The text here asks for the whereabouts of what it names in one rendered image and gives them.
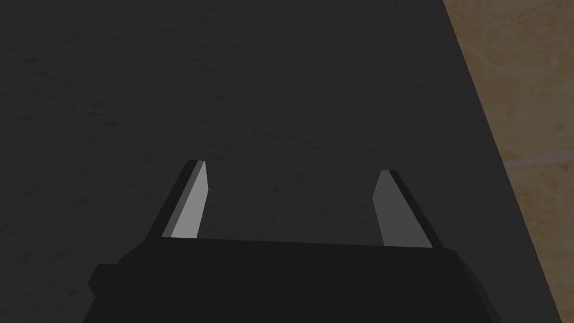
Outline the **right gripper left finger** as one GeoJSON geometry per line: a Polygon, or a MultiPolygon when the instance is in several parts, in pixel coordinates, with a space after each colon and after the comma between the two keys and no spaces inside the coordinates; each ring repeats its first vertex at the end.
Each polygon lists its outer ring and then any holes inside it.
{"type": "Polygon", "coordinates": [[[197,238],[208,192],[205,162],[186,162],[145,238],[197,238]]]}

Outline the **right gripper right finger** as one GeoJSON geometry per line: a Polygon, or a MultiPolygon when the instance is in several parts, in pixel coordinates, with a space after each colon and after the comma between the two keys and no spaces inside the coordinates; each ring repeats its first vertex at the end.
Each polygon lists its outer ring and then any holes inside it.
{"type": "Polygon", "coordinates": [[[380,171],[372,200],[385,246],[444,248],[397,171],[380,171]]]}

